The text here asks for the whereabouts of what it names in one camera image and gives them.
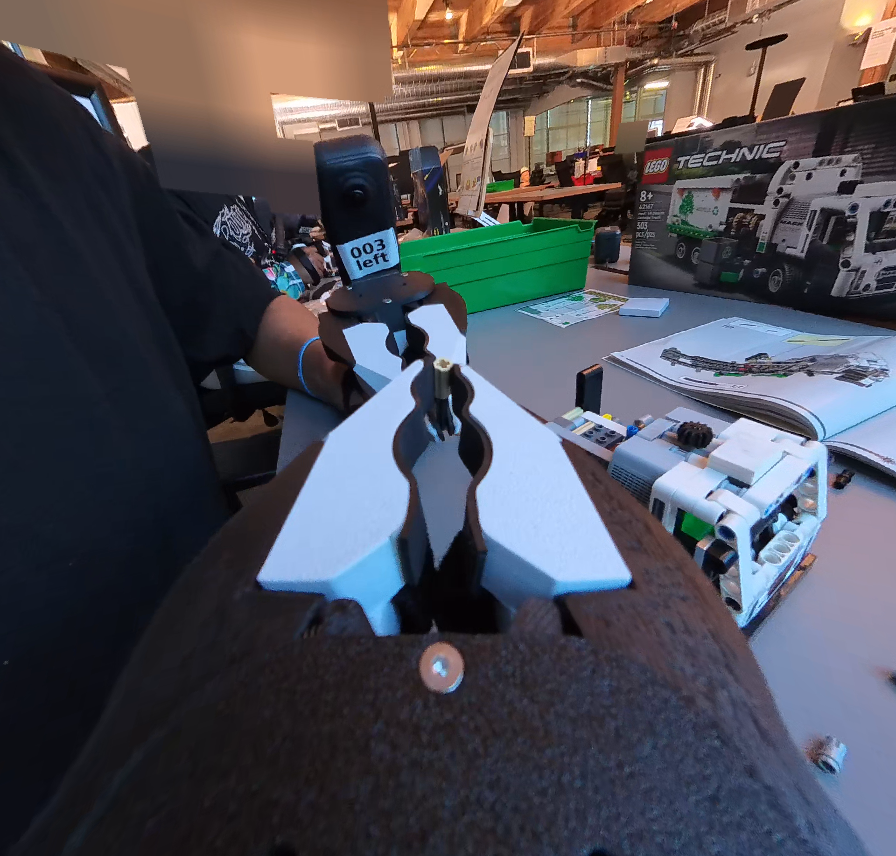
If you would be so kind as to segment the lego set box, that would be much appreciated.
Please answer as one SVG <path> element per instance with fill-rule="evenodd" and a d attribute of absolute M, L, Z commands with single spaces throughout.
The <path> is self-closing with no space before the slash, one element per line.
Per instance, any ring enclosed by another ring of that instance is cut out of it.
<path fill-rule="evenodd" d="M 894 97 L 656 140 L 633 200 L 633 285 L 894 328 Z"/>

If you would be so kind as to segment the lego truck model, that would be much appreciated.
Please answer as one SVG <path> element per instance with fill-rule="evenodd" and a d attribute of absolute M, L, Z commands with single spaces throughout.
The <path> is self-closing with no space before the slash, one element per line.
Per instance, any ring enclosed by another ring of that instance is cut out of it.
<path fill-rule="evenodd" d="M 548 423 L 605 465 L 687 551 L 750 637 L 814 562 L 827 515 L 821 442 L 679 407 L 624 425 L 601 411 L 603 368 L 576 374 L 575 407 Z"/>

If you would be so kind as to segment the green plastic bin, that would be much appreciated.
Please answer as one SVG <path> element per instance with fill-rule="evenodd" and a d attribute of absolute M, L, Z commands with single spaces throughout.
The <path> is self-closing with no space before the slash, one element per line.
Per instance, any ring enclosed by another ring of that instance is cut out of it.
<path fill-rule="evenodd" d="M 593 221 L 537 217 L 406 241 L 399 254 L 473 314 L 583 289 L 594 232 Z"/>

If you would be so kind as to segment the person's black shirt torso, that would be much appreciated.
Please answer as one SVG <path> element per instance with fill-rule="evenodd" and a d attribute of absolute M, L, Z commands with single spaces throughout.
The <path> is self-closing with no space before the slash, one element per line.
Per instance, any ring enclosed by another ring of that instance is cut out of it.
<path fill-rule="evenodd" d="M 2 851 L 228 518 L 197 396 L 275 299 L 45 73 L 1 62 Z"/>

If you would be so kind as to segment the black axle with tan connector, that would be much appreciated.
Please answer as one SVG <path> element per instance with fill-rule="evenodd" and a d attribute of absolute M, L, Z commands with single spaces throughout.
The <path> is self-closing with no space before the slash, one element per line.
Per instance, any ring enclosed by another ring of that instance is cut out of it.
<path fill-rule="evenodd" d="M 454 415 L 453 408 L 454 362 L 447 357 L 439 357 L 433 363 L 433 407 L 428 417 L 439 440 L 445 441 L 456 435 L 461 424 Z"/>

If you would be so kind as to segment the dark blue box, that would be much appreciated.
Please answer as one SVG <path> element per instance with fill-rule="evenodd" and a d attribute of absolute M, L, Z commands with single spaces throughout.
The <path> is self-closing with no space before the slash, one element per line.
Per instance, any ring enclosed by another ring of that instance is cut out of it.
<path fill-rule="evenodd" d="M 414 191 L 414 207 L 420 228 L 428 236 L 451 232 L 448 189 L 440 153 L 435 146 L 409 150 L 409 170 Z"/>

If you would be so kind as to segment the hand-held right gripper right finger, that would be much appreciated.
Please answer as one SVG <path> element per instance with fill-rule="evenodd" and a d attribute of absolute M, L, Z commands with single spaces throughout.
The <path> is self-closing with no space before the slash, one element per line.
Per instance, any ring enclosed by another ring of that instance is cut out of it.
<path fill-rule="evenodd" d="M 450 380 L 448 629 L 498 632 L 530 599 L 629 586 L 560 438 L 468 366 Z"/>

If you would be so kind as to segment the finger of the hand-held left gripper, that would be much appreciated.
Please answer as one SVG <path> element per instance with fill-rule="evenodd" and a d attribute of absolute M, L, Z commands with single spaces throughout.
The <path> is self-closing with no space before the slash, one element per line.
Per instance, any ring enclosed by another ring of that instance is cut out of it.
<path fill-rule="evenodd" d="M 386 341 L 391 331 L 381 322 L 361 322 L 343 330 L 353 359 L 353 372 L 367 398 L 373 398 L 400 378 L 404 359 L 421 360 L 424 354 L 406 344 L 404 356 L 393 354 Z"/>
<path fill-rule="evenodd" d="M 468 363 L 466 336 L 443 304 L 422 305 L 406 316 L 405 361 L 431 357 L 457 365 Z"/>

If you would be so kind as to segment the grey lego connector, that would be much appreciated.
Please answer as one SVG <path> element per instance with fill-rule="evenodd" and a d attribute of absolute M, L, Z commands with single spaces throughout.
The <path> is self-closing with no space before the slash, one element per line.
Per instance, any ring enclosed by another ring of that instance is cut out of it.
<path fill-rule="evenodd" d="M 844 768 L 847 746 L 835 736 L 819 736 L 810 742 L 807 755 L 821 771 L 838 775 Z"/>

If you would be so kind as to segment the open instruction booklet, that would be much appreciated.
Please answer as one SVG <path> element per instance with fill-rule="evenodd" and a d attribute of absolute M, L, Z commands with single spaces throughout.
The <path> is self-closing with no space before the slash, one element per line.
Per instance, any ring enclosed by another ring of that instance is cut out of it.
<path fill-rule="evenodd" d="M 811 334 L 732 317 L 608 360 L 895 475 L 893 335 Z"/>

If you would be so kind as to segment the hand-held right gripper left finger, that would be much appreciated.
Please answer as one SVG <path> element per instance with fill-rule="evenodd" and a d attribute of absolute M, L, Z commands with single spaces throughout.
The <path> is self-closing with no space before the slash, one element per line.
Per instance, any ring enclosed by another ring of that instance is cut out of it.
<path fill-rule="evenodd" d="M 433 361 L 415 361 L 330 432 L 257 574 L 263 589 L 354 601 L 376 635 L 400 633 L 393 599 L 427 558 L 413 467 L 433 407 Z"/>

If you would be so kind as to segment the person's left forearm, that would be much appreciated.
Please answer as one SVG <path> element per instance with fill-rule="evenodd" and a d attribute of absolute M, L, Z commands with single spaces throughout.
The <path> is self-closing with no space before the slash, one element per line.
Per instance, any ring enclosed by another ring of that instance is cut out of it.
<path fill-rule="evenodd" d="M 326 353 L 318 328 L 305 305 L 279 295 L 263 313 L 245 361 L 266 380 L 347 414 L 343 384 L 348 369 Z"/>

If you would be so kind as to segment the long wooden desk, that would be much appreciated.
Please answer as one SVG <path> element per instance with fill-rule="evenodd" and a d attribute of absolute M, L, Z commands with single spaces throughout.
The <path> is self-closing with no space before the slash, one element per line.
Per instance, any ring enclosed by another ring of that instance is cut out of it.
<path fill-rule="evenodd" d="M 588 205 L 598 200 L 598 194 L 621 193 L 624 194 L 624 186 L 616 182 L 599 182 L 585 186 L 570 187 L 528 187 L 514 188 L 511 190 L 486 192 L 483 194 L 484 205 L 537 203 L 537 204 L 567 204 L 571 207 L 571 217 L 583 219 Z"/>

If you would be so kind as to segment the black round floor lamp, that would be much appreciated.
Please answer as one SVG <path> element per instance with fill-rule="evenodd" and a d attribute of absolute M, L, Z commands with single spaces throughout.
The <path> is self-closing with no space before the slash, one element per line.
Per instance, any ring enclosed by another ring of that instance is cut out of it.
<path fill-rule="evenodd" d="M 777 44 L 781 44 L 786 41 L 789 37 L 788 33 L 780 33 L 776 35 L 766 35 L 761 38 L 756 39 L 755 41 L 746 44 L 745 50 L 747 52 L 759 52 L 759 59 L 756 65 L 756 74 L 755 74 L 755 82 L 753 87 L 753 93 L 750 100 L 748 115 L 750 117 L 750 121 L 756 122 L 756 105 L 758 101 L 759 91 L 763 79 L 763 71 L 766 62 L 766 56 L 768 50 Z"/>

